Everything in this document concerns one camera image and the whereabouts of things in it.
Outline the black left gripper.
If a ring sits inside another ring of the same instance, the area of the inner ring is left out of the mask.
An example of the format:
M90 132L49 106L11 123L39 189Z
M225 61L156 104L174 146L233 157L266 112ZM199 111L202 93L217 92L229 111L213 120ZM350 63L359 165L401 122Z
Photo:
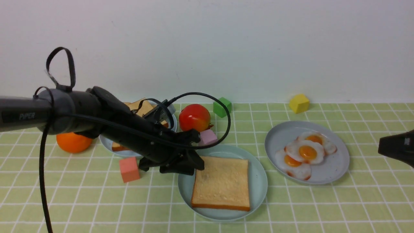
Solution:
M139 154L139 169L159 168L161 174L178 173L192 176L205 169L203 159L195 150L183 146L201 141L200 133L191 129L175 133L158 121L150 121L136 113L109 91L95 86L94 95L102 105L98 116L100 134Z

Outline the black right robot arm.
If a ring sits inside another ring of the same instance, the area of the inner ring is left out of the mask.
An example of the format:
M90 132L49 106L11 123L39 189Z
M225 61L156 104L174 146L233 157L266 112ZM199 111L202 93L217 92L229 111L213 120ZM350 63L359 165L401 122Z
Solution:
M414 130L380 138L378 151L380 155L404 162L414 167Z

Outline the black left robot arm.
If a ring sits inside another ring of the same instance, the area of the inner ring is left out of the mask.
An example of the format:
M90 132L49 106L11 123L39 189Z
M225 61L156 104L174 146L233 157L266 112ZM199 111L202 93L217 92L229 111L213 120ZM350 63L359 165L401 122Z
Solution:
M1 97L1 132L49 128L47 134L74 132L87 138L106 137L142 156L139 168L193 175L205 168L192 148L197 131L176 133L130 108L100 87L64 92L46 89L32 98Z

